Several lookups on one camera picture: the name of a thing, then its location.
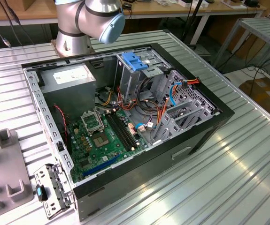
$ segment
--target cardboard box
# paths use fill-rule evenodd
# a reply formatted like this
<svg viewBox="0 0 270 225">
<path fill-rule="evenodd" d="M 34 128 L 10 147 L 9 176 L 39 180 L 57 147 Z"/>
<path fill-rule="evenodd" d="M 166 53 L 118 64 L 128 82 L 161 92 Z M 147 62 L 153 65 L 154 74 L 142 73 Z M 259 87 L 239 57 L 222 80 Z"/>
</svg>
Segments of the cardboard box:
<svg viewBox="0 0 270 225">
<path fill-rule="evenodd" d="M 239 88 L 246 93 L 250 93 L 253 80 L 248 80 L 241 84 Z M 256 79 L 251 98 L 265 109 L 270 114 L 270 79 L 265 77 L 261 79 Z"/>
<path fill-rule="evenodd" d="M 7 3 L 14 11 L 26 11 L 34 1 L 35 0 L 7 0 Z"/>
</svg>

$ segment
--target motherboard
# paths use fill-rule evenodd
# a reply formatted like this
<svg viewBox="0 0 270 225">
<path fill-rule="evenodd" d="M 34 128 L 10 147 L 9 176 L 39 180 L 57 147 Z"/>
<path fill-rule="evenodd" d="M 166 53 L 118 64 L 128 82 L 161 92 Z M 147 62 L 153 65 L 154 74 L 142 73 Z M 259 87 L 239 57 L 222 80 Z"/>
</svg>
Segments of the motherboard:
<svg viewBox="0 0 270 225">
<path fill-rule="evenodd" d="M 90 114 L 85 120 L 82 118 L 68 125 L 72 146 L 70 156 L 74 163 L 71 170 L 73 182 L 79 182 L 148 147 L 145 139 L 134 132 L 123 110 L 97 115 Z M 92 132 L 91 128 L 99 124 L 98 118 L 104 129 Z"/>
</svg>

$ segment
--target blue expansion slot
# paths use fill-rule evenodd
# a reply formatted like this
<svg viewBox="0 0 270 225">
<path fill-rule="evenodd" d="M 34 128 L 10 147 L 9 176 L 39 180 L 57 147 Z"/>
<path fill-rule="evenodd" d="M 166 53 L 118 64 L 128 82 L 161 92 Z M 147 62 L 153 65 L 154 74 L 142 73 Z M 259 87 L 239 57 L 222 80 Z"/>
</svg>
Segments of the blue expansion slot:
<svg viewBox="0 0 270 225">
<path fill-rule="evenodd" d="M 98 166 L 96 166 L 96 167 L 94 167 L 94 168 L 92 168 L 92 169 L 90 169 L 90 170 L 88 170 L 88 171 L 86 171 L 86 172 L 83 172 L 83 176 L 84 176 L 84 177 L 85 177 L 85 176 L 88 176 L 88 175 L 90 175 L 90 174 L 92 174 L 92 173 L 97 172 L 98 170 L 101 170 L 101 169 L 107 167 L 108 165 L 113 164 L 113 163 L 117 160 L 117 158 L 119 157 L 119 155 L 120 155 L 120 154 L 118 154 L 117 156 L 115 156 L 115 157 L 112 158 L 112 159 L 109 159 L 107 162 L 104 162 L 104 163 L 102 163 L 102 164 L 100 164 L 100 165 L 98 165 Z"/>
</svg>

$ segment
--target green circuit board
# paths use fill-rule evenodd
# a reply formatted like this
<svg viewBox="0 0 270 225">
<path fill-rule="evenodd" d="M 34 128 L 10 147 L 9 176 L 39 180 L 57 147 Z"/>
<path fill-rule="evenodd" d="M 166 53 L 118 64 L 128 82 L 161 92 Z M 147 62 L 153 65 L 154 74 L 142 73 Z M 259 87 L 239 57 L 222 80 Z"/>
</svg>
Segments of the green circuit board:
<svg viewBox="0 0 270 225">
<path fill-rule="evenodd" d="M 130 122 L 122 110 L 118 110 L 116 112 L 116 116 L 123 120 L 125 124 Z M 92 136 L 88 135 L 81 119 L 76 123 L 68 125 L 68 130 L 71 134 L 72 146 L 72 153 L 70 153 L 70 156 L 74 163 L 74 167 L 70 172 L 73 182 L 83 180 L 85 178 L 83 173 L 90 169 L 96 169 L 97 166 L 105 164 L 106 162 L 110 163 L 113 160 L 115 163 L 122 161 L 123 159 L 147 148 L 146 141 L 141 136 L 138 139 L 132 136 L 133 140 L 136 143 L 139 143 L 139 145 L 135 150 L 127 151 L 112 127 L 109 125 L 105 115 L 101 115 L 100 118 L 105 127 L 104 131 L 96 132 Z M 86 121 L 86 123 L 94 124 L 94 121 Z"/>
</svg>

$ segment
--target blue cable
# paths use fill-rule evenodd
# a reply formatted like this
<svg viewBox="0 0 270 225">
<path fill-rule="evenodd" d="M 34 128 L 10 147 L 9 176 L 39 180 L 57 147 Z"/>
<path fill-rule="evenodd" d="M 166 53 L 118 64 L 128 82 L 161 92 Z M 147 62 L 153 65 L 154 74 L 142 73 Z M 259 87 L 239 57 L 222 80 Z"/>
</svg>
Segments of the blue cable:
<svg viewBox="0 0 270 225">
<path fill-rule="evenodd" d="M 137 130 L 138 127 L 140 127 L 141 125 L 144 125 L 144 123 L 138 123 L 138 124 L 135 126 L 135 129 Z"/>
<path fill-rule="evenodd" d="M 170 91 L 169 91 L 170 101 L 171 101 L 171 103 L 172 103 L 173 105 L 177 105 L 177 104 L 176 104 L 175 101 L 173 100 L 173 97 L 172 97 L 172 89 L 173 89 L 174 86 L 177 86 L 177 85 L 182 85 L 182 83 L 179 82 L 179 83 L 174 84 L 174 85 L 170 88 Z"/>
</svg>

